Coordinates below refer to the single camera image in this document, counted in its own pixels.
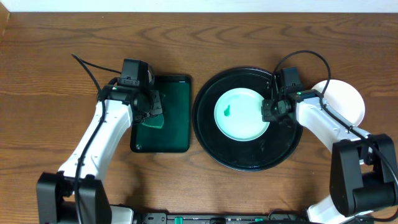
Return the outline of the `green scrubbing sponge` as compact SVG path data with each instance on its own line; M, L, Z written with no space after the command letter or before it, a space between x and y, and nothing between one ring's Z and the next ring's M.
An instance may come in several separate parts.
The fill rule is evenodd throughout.
M149 116L146 117L142 122L142 125L149 128L162 129L164 125L164 116L162 108L163 96L158 91L154 91L152 95L153 95L154 105L149 113Z

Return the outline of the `pale green back plate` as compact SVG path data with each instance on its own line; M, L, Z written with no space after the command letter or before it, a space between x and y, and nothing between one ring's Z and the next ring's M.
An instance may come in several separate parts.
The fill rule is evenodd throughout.
M269 123L262 120L264 97L248 88L234 88L216 102L214 119L218 129L235 141L252 141L263 135Z

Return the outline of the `white plate with green stain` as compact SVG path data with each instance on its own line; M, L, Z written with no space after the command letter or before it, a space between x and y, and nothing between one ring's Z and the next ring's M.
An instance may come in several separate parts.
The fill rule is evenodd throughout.
M325 95L328 104L350 123L359 126L364 119L365 104L359 91L341 80L330 80Z

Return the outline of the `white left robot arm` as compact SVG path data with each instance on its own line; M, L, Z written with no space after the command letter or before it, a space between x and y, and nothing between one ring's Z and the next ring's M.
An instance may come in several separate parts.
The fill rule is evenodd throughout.
M104 179L121 137L134 123L162 113L157 90L106 85L72 155L37 181L40 223L133 223L134 210L111 205Z

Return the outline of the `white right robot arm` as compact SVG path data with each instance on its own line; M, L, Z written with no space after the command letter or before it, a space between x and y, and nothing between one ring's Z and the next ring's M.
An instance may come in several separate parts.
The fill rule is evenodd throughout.
M263 121L290 119L310 130L331 152L330 194L307 208L312 223L391 222L371 212L397 205L397 161L386 134L373 135L337 113L316 90L263 100Z

